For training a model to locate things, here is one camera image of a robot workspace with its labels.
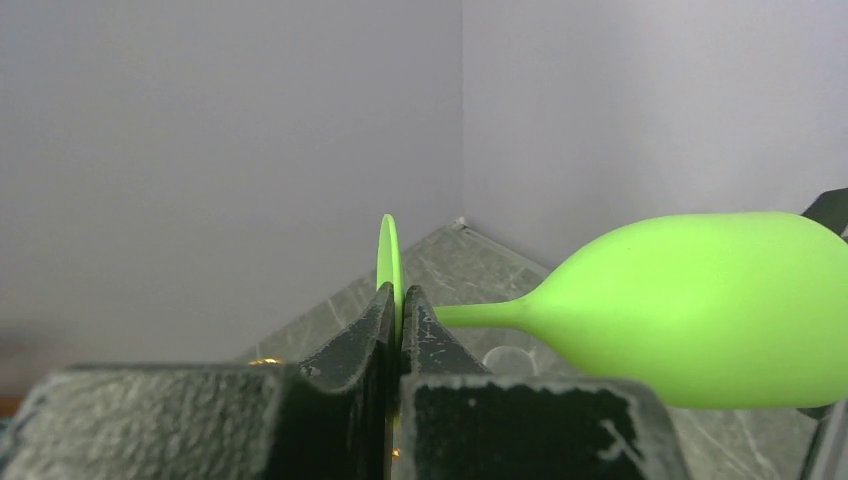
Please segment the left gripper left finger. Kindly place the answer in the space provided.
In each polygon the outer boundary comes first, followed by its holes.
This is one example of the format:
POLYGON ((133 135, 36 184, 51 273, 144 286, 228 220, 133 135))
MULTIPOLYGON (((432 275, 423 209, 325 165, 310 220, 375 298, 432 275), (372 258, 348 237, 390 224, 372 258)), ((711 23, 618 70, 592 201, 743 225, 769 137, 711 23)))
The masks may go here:
POLYGON ((394 292, 282 364, 77 365, 49 375, 1 437, 5 479, 382 479, 394 292))

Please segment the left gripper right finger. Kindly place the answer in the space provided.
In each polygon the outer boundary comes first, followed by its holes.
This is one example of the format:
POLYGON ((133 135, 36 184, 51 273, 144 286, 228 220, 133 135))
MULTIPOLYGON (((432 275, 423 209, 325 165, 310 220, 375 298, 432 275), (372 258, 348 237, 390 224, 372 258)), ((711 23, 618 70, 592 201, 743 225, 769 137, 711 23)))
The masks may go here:
POLYGON ((397 479, 686 479, 672 425, 646 386, 497 375, 405 296, 397 479))

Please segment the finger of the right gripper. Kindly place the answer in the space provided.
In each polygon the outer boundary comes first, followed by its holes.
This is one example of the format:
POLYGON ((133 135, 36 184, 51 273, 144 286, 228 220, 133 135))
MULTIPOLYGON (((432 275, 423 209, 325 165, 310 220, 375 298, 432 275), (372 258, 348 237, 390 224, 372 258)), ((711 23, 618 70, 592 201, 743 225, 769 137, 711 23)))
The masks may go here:
POLYGON ((848 189, 838 188, 819 194, 801 215, 847 238, 848 189))
POLYGON ((817 424, 799 478, 847 480, 847 401, 801 412, 817 424))

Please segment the clear wine glass back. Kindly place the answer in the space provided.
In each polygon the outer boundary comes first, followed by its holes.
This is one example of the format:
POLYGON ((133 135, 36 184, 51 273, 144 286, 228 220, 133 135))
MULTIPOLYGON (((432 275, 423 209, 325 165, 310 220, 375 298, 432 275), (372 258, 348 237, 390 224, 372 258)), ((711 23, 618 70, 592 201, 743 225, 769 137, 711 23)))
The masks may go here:
POLYGON ((482 359, 483 365, 494 374, 535 376, 537 365, 534 354, 517 346, 497 346, 482 359))

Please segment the green plastic wine glass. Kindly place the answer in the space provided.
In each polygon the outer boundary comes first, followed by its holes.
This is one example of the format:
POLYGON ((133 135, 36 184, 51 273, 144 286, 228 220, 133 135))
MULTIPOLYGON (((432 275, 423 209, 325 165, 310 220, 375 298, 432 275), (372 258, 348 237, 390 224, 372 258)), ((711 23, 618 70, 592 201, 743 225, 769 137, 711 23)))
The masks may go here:
POLYGON ((641 382, 675 407, 819 407, 847 395, 847 244, 793 213, 639 221, 519 298, 434 313, 450 328, 524 332, 585 374, 641 382))

